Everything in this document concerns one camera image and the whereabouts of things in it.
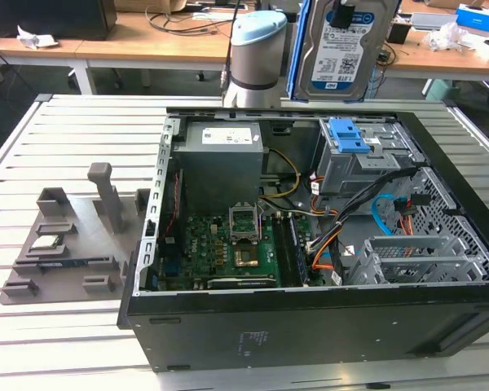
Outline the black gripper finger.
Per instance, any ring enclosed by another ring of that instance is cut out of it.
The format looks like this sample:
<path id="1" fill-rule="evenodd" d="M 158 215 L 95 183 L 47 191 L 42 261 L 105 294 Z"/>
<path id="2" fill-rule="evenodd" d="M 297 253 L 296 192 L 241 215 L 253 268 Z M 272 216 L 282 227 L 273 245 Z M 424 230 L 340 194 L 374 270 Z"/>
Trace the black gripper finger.
<path id="1" fill-rule="evenodd" d="M 355 5 L 346 0 L 336 0 L 333 4 L 331 26 L 337 29 L 348 29 L 355 14 Z"/>

